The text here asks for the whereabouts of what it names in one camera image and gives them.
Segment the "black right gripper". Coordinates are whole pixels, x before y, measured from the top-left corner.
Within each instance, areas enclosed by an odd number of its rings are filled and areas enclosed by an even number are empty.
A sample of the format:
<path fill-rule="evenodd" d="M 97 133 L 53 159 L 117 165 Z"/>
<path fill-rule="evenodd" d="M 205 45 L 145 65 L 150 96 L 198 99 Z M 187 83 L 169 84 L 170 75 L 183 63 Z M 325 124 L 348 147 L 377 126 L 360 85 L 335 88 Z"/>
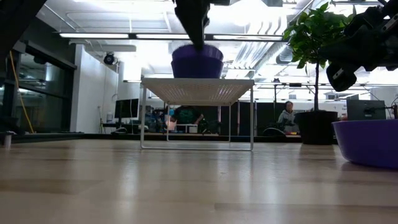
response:
<path fill-rule="evenodd" d="M 397 23 L 385 22 L 373 29 L 363 25 L 350 38 L 321 47 L 319 55 L 329 61 L 326 75 L 337 92 L 356 83 L 354 73 L 360 66 L 367 71 L 376 67 L 394 71 L 397 69 Z"/>

